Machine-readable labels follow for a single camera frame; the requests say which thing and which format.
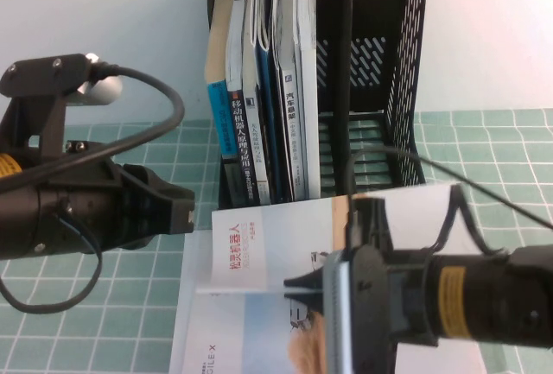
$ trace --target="grout line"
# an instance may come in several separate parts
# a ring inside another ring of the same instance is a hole
[[[46,266],[46,261],[48,260],[48,257],[44,257],[44,260],[42,260],[41,270],[38,272],[38,276],[35,279],[35,286],[33,287],[33,290],[31,291],[29,298],[25,301],[25,303],[30,303],[33,299],[33,296],[35,295],[36,289],[38,288],[38,283],[40,281],[42,272],[44,271],[44,268]],[[23,317],[21,318],[21,323],[19,324],[19,328],[17,329],[16,337],[14,338],[14,341],[11,343],[10,353],[8,354],[8,357],[6,358],[6,364],[3,369],[3,373],[5,374],[6,370],[8,370],[8,367],[10,367],[11,359],[14,355],[14,350],[16,349],[17,341],[21,337],[21,331],[23,330],[23,325],[25,324],[25,319],[28,314],[23,314]]]
[[[482,124],[484,124],[484,111],[480,111],[480,115],[482,116]],[[497,164],[497,160],[495,158],[495,152],[493,151],[492,136],[490,135],[490,132],[487,130],[486,126],[484,127],[484,131],[486,132],[487,137],[490,140],[490,150],[492,151],[493,163],[495,164],[495,169],[497,169],[497,171],[498,171],[499,179],[501,180],[501,187],[503,188],[503,192],[505,193],[505,195],[507,195],[508,192],[507,192],[507,189],[505,187],[505,183],[503,182],[503,176],[501,175],[501,171],[499,170],[499,165]],[[517,214],[514,212],[514,210],[512,210],[512,209],[510,209],[510,210],[511,210],[511,214],[514,217],[514,220],[515,220],[515,226],[517,227],[518,238],[520,239],[521,245],[524,247],[526,245],[526,243],[524,242],[522,232],[520,231],[520,223],[518,222]]]
[[[121,130],[122,129],[123,129],[123,124],[119,124],[119,131],[118,131],[117,139],[119,139],[121,137]],[[92,346],[92,352],[90,354],[90,359],[88,360],[88,366],[86,368],[87,371],[90,371],[92,369],[92,363],[94,362],[94,355],[96,354],[96,348],[98,347],[98,338],[99,338],[100,333],[102,331],[102,326],[104,325],[105,311],[107,310],[106,305],[107,305],[108,300],[110,299],[111,292],[113,290],[113,284],[115,282],[115,275],[118,272],[119,259],[121,259],[121,249],[119,249],[117,255],[118,255],[118,257],[115,261],[115,267],[113,268],[113,279],[111,279],[110,287],[108,288],[107,295],[105,296],[104,306],[103,306],[103,309],[102,309],[102,315],[100,317],[98,331],[96,332],[96,338],[94,340],[94,345]]]
[[[532,177],[534,177],[534,182],[537,185],[537,190],[539,191],[539,195],[542,197],[542,201],[545,205],[547,205],[547,201],[545,200],[545,197],[543,196],[542,188],[539,185],[539,181],[537,180],[536,173],[534,172],[534,167],[532,167],[532,162],[530,161],[530,157],[528,156],[528,151],[526,150],[526,143],[524,142],[524,137],[522,135],[522,132],[520,132],[520,129],[517,126],[517,117],[515,116],[515,111],[512,110],[512,121],[515,124],[515,130],[517,130],[518,134],[521,138],[523,138],[522,146],[524,148],[524,154],[526,155],[526,160],[528,160],[528,165],[530,166],[530,171],[532,172]],[[553,217],[551,216],[551,212],[549,208],[545,209],[547,211],[547,217],[550,220],[550,223],[553,222]]]
[[[179,133],[179,136],[177,138],[176,149],[175,149],[175,159],[174,159],[174,163],[173,163],[173,171],[171,172],[171,178],[170,178],[171,182],[173,181],[173,178],[175,176],[175,165],[176,165],[176,160],[178,159],[178,156],[179,156],[179,148],[181,147],[181,136],[182,136],[182,132]],[[146,306],[147,306],[147,303],[148,303],[150,290],[152,289],[152,280],[153,280],[154,274],[156,272],[157,253],[159,252],[159,246],[160,246],[161,241],[162,241],[162,236],[158,235],[157,236],[157,243],[156,243],[156,252],[154,253],[154,262],[152,263],[152,270],[149,273],[148,288],[146,289],[146,296],[144,297],[144,304],[143,304],[142,312],[141,312],[141,315],[140,315],[140,324],[138,325],[138,335],[135,338],[135,340],[136,340],[135,349],[132,352],[132,360],[131,360],[131,363],[130,363],[130,372],[134,372],[135,364],[137,362],[138,346],[140,345],[140,339],[142,338],[144,318],[146,316]]]

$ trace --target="tiled floor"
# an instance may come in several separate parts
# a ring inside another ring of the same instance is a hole
[[[108,142],[148,125],[67,129],[67,138]],[[422,155],[484,183],[551,220],[553,111],[433,112],[416,115]],[[208,228],[217,206],[219,147],[210,121],[184,123],[153,143],[118,155],[196,193],[195,223]],[[428,182],[448,181],[425,168]],[[488,243],[514,249],[549,243],[548,231],[469,191]],[[168,371],[179,291],[183,236],[160,236],[139,251],[105,253],[99,284],[85,302],[64,313],[23,315],[0,301],[0,370],[4,373]],[[82,288],[92,257],[68,255],[2,263],[20,300],[61,301]],[[524,347],[483,345],[491,374],[550,372],[553,354]]]

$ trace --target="file holder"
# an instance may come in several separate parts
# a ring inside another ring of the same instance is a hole
[[[207,0],[209,20],[214,0]],[[323,196],[345,193],[350,154],[382,143],[416,153],[413,117],[425,0],[317,0]],[[425,182],[420,162],[366,157],[358,191]],[[221,169],[219,208],[232,208]]]

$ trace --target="black wire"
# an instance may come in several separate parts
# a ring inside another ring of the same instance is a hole
[[[184,104],[182,103],[181,96],[175,89],[160,80],[149,76],[146,73],[142,73],[128,67],[107,65],[105,63],[95,65],[94,70],[97,79],[105,79],[109,76],[125,76],[127,78],[139,80],[154,87],[159,92],[163,93],[169,99],[171,104],[173,104],[173,113],[170,117],[159,124],[133,136],[128,136],[112,143],[90,148],[80,154],[63,156],[55,161],[26,169],[19,174],[13,174],[2,178],[0,179],[0,193],[6,193],[19,187],[39,184],[49,180],[57,174],[64,173],[69,169],[82,167],[83,165],[97,162],[110,156],[128,151],[129,149],[133,149],[176,128],[184,118]]]
[[[414,154],[409,151],[405,151],[403,149],[399,148],[393,148],[393,147],[386,147],[384,145],[371,145],[367,148],[363,148],[353,154],[349,160],[347,161],[346,165],[346,171],[344,174],[345,179],[345,185],[346,185],[346,194],[347,194],[347,204],[349,207],[348,212],[348,220],[349,223],[353,223],[353,195],[355,194],[355,175],[354,175],[354,166],[355,162],[363,155],[367,154],[387,154],[387,155],[394,155],[395,157],[403,157],[408,158],[415,162],[422,162],[424,164],[430,165],[431,167],[434,167],[438,169],[439,171],[442,171],[445,174],[451,175],[452,177],[456,178],[457,180],[464,182],[465,184],[468,184],[472,188],[476,188],[480,192],[484,193],[491,199],[494,199],[498,201],[501,204],[504,204],[505,206],[510,207],[515,212],[518,212],[525,216],[526,218],[538,223],[539,225],[542,225],[543,227],[546,227],[550,230],[553,230],[553,224],[551,224],[549,221],[544,220],[540,217],[538,217],[533,212],[529,212],[528,210],[525,210],[524,208],[517,206],[516,204],[510,202],[509,200],[497,195],[496,193],[491,192],[487,188],[481,186],[477,182],[474,182],[472,180],[469,180],[467,177],[456,173],[455,171],[452,171],[449,168],[443,167],[441,164],[431,161],[428,158],[424,158],[423,156]]]

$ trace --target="white book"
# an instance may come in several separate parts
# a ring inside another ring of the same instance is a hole
[[[245,115],[250,131],[251,152],[253,166],[256,172],[257,190],[259,191],[259,203],[262,206],[270,204],[269,180],[267,178],[267,165],[265,163],[265,148],[262,137],[261,123],[259,122],[259,101],[257,98],[257,76],[254,48],[251,42],[251,3],[246,0],[245,24],[244,24],[244,52],[242,53],[242,91],[244,93]]]
[[[305,200],[306,182],[302,145],[302,111],[298,96],[294,58],[293,0],[279,0],[280,29],[277,31],[279,75],[282,84],[283,115],[289,144],[289,168],[294,200]]]
[[[297,24],[301,50],[308,197],[318,199],[321,197],[321,167],[317,104],[316,0],[297,0]]]
[[[442,227],[449,190],[368,195],[385,199],[395,247],[420,249]],[[283,297],[283,279],[318,269],[316,253],[342,249],[346,221],[345,196],[213,212],[213,239],[209,231],[187,235],[169,373],[297,373],[289,344],[309,329],[302,324],[310,311]],[[459,217],[442,254],[479,254]],[[398,346],[396,373],[414,372],[485,374],[486,368],[477,343],[441,339],[437,348]]]

